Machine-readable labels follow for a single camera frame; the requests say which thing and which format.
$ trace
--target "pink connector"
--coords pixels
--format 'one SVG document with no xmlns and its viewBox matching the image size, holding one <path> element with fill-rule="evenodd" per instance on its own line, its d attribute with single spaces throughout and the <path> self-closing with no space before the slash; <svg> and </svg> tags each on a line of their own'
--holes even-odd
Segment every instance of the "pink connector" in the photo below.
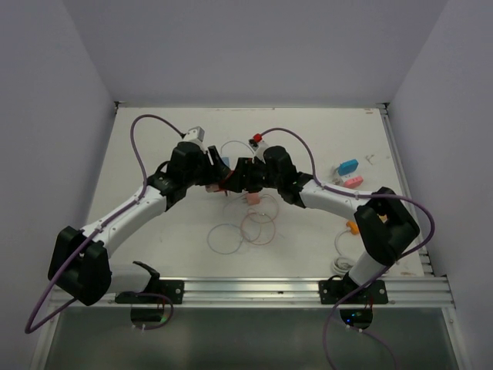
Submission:
<svg viewBox="0 0 493 370">
<path fill-rule="evenodd" d="M 249 206 L 260 203 L 260 197 L 258 193 L 247 193 L 246 195 L 246 201 Z"/>
</svg>

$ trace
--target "white table surface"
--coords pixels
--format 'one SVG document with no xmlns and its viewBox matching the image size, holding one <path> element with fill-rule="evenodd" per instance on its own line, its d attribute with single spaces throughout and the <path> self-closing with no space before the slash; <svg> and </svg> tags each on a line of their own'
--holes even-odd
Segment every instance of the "white table surface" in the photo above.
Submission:
<svg viewBox="0 0 493 370">
<path fill-rule="evenodd" d="M 206 146 L 220 146 L 228 140 L 246 142 L 253 134 L 273 126 L 292 129 L 314 152 L 317 173 L 328 180 L 330 168 L 345 160 L 357 159 L 357 172 L 364 183 L 359 190 L 390 187 L 402 193 L 384 126 L 377 109 L 311 108 L 120 108 L 92 202 L 89 221 L 107 214 L 128 199 L 142 183 L 140 170 L 129 141 L 132 121 L 141 114 L 162 116 L 187 131 L 201 126 Z M 136 127 L 136 142 L 148 173 L 168 160 L 179 137 L 154 119 L 143 119 Z M 305 149 L 286 133 L 265 136 L 270 145 L 285 146 L 298 170 L 311 173 Z M 224 156 L 250 156 L 247 148 L 231 143 Z M 275 190 L 263 190 L 276 197 L 280 213 L 275 220 L 277 235 L 265 246 L 243 243 L 235 254 L 212 252 L 206 243 L 209 230 L 217 224 L 238 224 L 247 206 L 241 202 L 224 205 L 232 197 L 207 193 L 203 188 L 188 190 L 185 199 L 162 216 L 134 233 L 112 256 L 112 263 L 142 261 L 169 277 L 294 278 L 331 276 L 330 266 L 337 256 L 336 233 L 346 220 L 319 210 L 305 210 L 284 203 Z M 273 203 L 266 200 L 260 211 L 272 214 Z M 271 225 L 261 237 L 268 237 Z M 220 251 L 236 247 L 238 235 L 232 228 L 215 230 L 211 243 Z M 364 250 L 359 237 L 344 235 L 341 247 L 353 258 Z M 418 254 L 403 259 L 389 276 L 423 276 Z"/>
</svg>

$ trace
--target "orange object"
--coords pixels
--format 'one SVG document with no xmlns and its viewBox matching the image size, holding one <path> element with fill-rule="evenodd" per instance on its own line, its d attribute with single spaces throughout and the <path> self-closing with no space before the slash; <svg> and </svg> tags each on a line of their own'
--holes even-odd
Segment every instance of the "orange object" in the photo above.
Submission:
<svg viewBox="0 0 493 370">
<path fill-rule="evenodd" d="M 358 235 L 360 233 L 360 229 L 357 228 L 357 225 L 353 221 L 346 222 L 346 226 L 350 228 L 350 231 L 353 235 Z"/>
</svg>

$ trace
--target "purple cable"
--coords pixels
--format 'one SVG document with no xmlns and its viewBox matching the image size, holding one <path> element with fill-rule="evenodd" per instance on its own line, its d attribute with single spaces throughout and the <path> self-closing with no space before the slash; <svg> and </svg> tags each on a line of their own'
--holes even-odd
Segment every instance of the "purple cable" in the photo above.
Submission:
<svg viewBox="0 0 493 370">
<path fill-rule="evenodd" d="M 41 294 L 41 297 L 38 299 L 38 301 L 35 304 L 35 307 L 32 309 L 31 314 L 29 315 L 28 322 L 25 324 L 24 332 L 26 334 L 31 334 L 34 331 L 38 330 L 40 327 L 42 327 L 47 321 L 49 321 L 51 318 L 55 317 L 57 314 L 65 310 L 69 305 L 77 301 L 75 298 L 67 301 L 64 305 L 58 307 L 56 310 L 54 310 L 51 314 L 43 318 L 40 322 L 32 326 L 32 323 L 34 322 L 36 316 L 39 313 L 39 310 L 43 303 L 45 303 L 46 298 L 49 295 L 49 292 L 53 289 L 55 286 L 56 282 L 60 278 L 60 276 L 63 274 L 65 269 L 72 263 L 72 261 L 81 253 L 84 248 L 86 248 L 87 244 L 104 228 L 106 227 L 110 222 L 115 220 L 120 214 L 123 214 L 126 212 L 129 208 L 133 207 L 138 201 L 140 201 L 143 197 L 144 194 L 146 193 L 146 187 L 147 187 L 147 174 L 146 174 L 146 168 L 144 167 L 144 163 L 142 162 L 142 158 L 140 158 L 139 151 L 137 150 L 137 145 L 134 137 L 134 132 L 135 132 L 135 126 L 137 122 L 139 122 L 142 118 L 155 118 L 158 119 L 159 121 L 164 122 L 166 125 L 171 127 L 173 130 L 175 130 L 181 137 L 184 137 L 185 134 L 180 132 L 172 123 L 166 121 L 164 118 L 161 118 L 159 116 L 155 116 L 153 114 L 142 114 L 141 116 L 138 116 L 135 118 L 132 122 L 132 126 L 130 127 L 130 143 L 132 144 L 132 149 L 134 154 L 136 155 L 137 162 L 139 163 L 140 169 L 142 171 L 143 175 L 143 188 L 142 191 L 140 192 L 139 196 L 135 199 L 132 200 L 130 203 L 122 207 L 121 209 L 117 210 L 114 214 L 109 216 L 106 220 L 104 220 L 101 223 L 101 227 L 99 229 L 94 230 L 73 252 L 70 254 L 69 258 L 65 260 L 65 262 L 60 266 L 60 268 L 56 271 L 55 275 L 53 275 L 53 278 L 49 282 L 48 286 L 46 289 L 43 291 Z"/>
<path fill-rule="evenodd" d="M 327 185 L 323 185 L 320 180 L 318 180 L 317 178 L 317 171 L 315 169 L 315 159 L 314 159 L 314 155 L 310 149 L 310 147 L 308 146 L 307 142 L 305 140 L 303 140 L 301 138 L 301 136 L 299 136 L 298 134 L 296 134 L 295 132 L 291 131 L 290 129 L 284 129 L 283 127 L 273 127 L 272 129 L 267 129 L 266 131 L 264 131 L 263 133 L 261 133 L 262 136 L 264 136 L 266 133 L 271 133 L 273 131 L 283 131 L 285 133 L 289 133 L 290 135 L 296 137 L 302 144 L 303 146 L 305 147 L 305 149 L 307 150 L 308 152 L 308 156 L 310 157 L 310 163 L 311 163 L 311 169 L 312 169 L 312 172 L 313 172 L 313 176 L 314 176 L 314 181 L 315 183 L 319 186 L 319 187 L 322 187 L 323 189 L 325 190 L 328 190 L 328 191 L 331 191 L 332 193 L 335 193 L 335 194 L 339 194 L 339 195 L 344 195 L 346 197 L 353 197 L 355 198 L 356 195 L 353 194 L 353 193 L 349 193 L 347 191 L 343 191 L 343 190 L 339 190 L 339 189 L 335 189 L 333 187 L 328 187 Z M 359 198 L 361 199 L 383 199 L 383 198 L 386 198 L 386 199 L 397 199 L 397 200 L 403 200 L 404 202 L 408 202 L 408 203 L 411 203 L 413 205 L 415 205 L 416 207 L 418 207 L 420 210 L 422 210 L 424 212 L 424 214 L 426 214 L 426 216 L 428 217 L 429 221 L 430 221 L 430 232 L 429 234 L 426 236 L 426 238 L 420 242 L 416 247 L 413 247 L 411 248 L 409 251 L 403 253 L 401 255 L 401 258 L 403 257 L 406 257 L 408 256 L 409 254 L 411 253 L 414 253 L 415 251 L 421 249 L 424 245 L 426 245 L 430 240 L 431 238 L 433 237 L 434 235 L 434 232 L 435 232 L 435 222 L 434 222 L 434 218 L 433 216 L 431 215 L 431 212 L 425 207 L 423 206 L 422 204 L 416 202 L 415 200 L 412 200 L 411 198 L 409 197 L 404 197 L 402 195 L 397 195 L 397 194 L 360 194 L 358 196 Z M 376 281 L 380 276 L 382 276 L 387 270 L 389 269 L 389 267 L 386 267 L 385 269 L 383 269 L 382 271 L 378 272 L 377 274 L 375 274 L 373 277 L 371 277 L 366 283 L 364 283 L 363 285 L 361 285 L 360 287 L 358 287 L 357 289 L 353 290 L 352 292 L 348 293 L 346 296 L 342 297 L 333 307 L 332 309 L 330 310 L 330 313 L 329 313 L 329 316 L 327 317 L 327 320 L 325 321 L 324 323 L 324 332 L 322 334 L 322 342 L 324 344 L 324 352 L 325 352 L 325 357 L 327 358 L 327 361 L 329 362 L 330 366 L 332 366 L 332 368 L 334 370 L 336 370 L 336 366 L 334 364 L 334 362 L 332 361 L 332 359 L 330 358 L 330 355 L 329 355 L 329 352 L 327 350 L 327 327 L 329 325 L 329 322 L 330 322 L 330 318 L 332 318 L 332 316 L 334 315 L 334 312 L 336 311 L 337 307 L 340 305 L 340 304 L 343 304 L 347 299 L 353 297 L 354 295 L 356 295 L 357 293 L 359 293 L 360 291 L 362 291 L 365 287 L 367 287 L 368 285 L 370 285 L 371 283 L 373 283 L 374 281 Z M 374 335 L 370 335 L 372 338 L 374 338 L 375 340 L 379 341 L 383 346 L 387 347 L 388 351 L 391 353 L 392 355 L 392 358 L 394 360 L 394 366 L 395 368 L 399 368 L 398 366 L 398 363 L 397 363 L 397 360 L 394 356 L 394 354 L 392 353 L 392 351 L 390 350 L 390 348 L 384 343 L 382 342 L 382 340 L 380 340 L 379 338 L 375 337 Z"/>
</svg>

